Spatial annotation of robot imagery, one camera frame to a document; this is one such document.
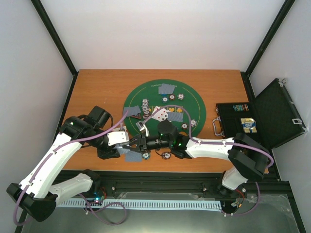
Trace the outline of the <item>orange black chip stack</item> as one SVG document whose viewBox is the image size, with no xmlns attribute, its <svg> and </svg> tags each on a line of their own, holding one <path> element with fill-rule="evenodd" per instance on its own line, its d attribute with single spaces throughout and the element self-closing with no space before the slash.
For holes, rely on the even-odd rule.
<svg viewBox="0 0 311 233">
<path fill-rule="evenodd" d="M 171 154 L 169 152 L 163 152 L 161 154 L 162 159 L 168 160 L 171 158 Z"/>
</svg>

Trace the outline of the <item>spread row of chips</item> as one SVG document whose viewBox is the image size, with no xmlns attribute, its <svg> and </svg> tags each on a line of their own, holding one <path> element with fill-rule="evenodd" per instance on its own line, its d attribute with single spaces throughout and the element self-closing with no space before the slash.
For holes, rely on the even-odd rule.
<svg viewBox="0 0 311 233">
<path fill-rule="evenodd" d="M 141 109 L 142 109 L 142 112 L 143 112 L 143 119 L 147 119 L 149 117 L 149 115 L 150 115 L 148 99 L 143 99 L 142 100 Z"/>
</svg>

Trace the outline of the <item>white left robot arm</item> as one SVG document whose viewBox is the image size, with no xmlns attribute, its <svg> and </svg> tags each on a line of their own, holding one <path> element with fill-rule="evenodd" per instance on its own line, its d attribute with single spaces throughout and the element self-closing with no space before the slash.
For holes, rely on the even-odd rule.
<svg viewBox="0 0 311 233">
<path fill-rule="evenodd" d="M 102 196 L 100 178 L 89 169 L 62 183 L 54 185 L 53 182 L 84 143 L 104 155 L 115 155 L 117 151 L 108 134 L 123 120 L 102 131 L 109 118 L 110 113 L 95 106 L 88 115 L 71 116 L 65 121 L 51 148 L 33 171 L 20 183 L 8 186 L 6 192 L 16 203 L 14 214 L 21 208 L 33 219 L 42 222 L 59 204 L 76 195 L 89 193 L 97 198 Z"/>
</svg>

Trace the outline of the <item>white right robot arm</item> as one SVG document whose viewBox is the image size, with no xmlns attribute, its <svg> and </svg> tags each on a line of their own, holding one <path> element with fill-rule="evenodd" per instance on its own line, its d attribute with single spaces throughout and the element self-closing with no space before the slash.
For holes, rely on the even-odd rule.
<svg viewBox="0 0 311 233">
<path fill-rule="evenodd" d="M 200 139 L 182 135 L 168 120 L 157 126 L 158 133 L 149 135 L 146 126 L 138 124 L 142 133 L 127 142 L 123 148 L 139 153 L 169 149 L 179 159 L 215 158 L 230 161 L 233 167 L 225 171 L 214 186 L 214 192 L 229 196 L 247 181 L 259 182 L 273 158 L 262 145 L 243 133 L 222 140 Z"/>
</svg>

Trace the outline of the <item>blue burn card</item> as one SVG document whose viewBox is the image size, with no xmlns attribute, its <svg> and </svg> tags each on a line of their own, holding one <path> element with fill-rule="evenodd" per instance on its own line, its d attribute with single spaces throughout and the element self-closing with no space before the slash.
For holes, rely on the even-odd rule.
<svg viewBox="0 0 311 233">
<path fill-rule="evenodd" d="M 142 161 L 142 155 L 141 153 L 135 152 L 135 151 L 129 151 L 125 154 L 125 161 L 126 162 L 141 162 Z"/>
</svg>

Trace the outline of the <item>green blue chip stack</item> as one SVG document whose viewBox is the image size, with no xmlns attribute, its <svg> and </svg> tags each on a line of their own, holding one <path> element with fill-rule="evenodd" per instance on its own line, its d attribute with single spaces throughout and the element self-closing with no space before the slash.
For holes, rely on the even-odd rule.
<svg viewBox="0 0 311 233">
<path fill-rule="evenodd" d="M 148 152 L 143 153 L 142 158 L 143 160 L 148 160 L 150 158 L 150 154 Z"/>
</svg>

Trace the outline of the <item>blue backed card deck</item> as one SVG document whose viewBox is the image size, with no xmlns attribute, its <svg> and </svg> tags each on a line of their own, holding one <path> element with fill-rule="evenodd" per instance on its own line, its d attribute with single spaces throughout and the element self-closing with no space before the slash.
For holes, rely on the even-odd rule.
<svg viewBox="0 0 311 233">
<path fill-rule="evenodd" d="M 126 154 L 126 153 L 128 153 L 128 152 L 131 151 L 130 149 L 126 149 L 126 148 L 124 148 L 122 145 L 119 145 L 119 144 L 117 144 L 114 148 L 117 150 L 117 152 L 118 152 L 120 155 Z"/>
</svg>

